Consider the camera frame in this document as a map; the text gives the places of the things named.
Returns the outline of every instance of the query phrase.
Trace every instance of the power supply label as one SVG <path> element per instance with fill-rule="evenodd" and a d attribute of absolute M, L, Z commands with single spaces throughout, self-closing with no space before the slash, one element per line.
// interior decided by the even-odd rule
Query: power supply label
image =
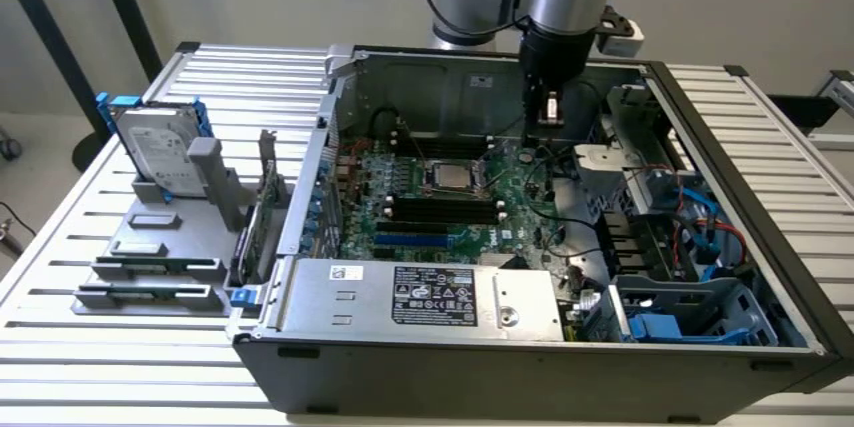
<path fill-rule="evenodd" d="M 391 319 L 398 324 L 476 327 L 474 270 L 395 267 Z"/>

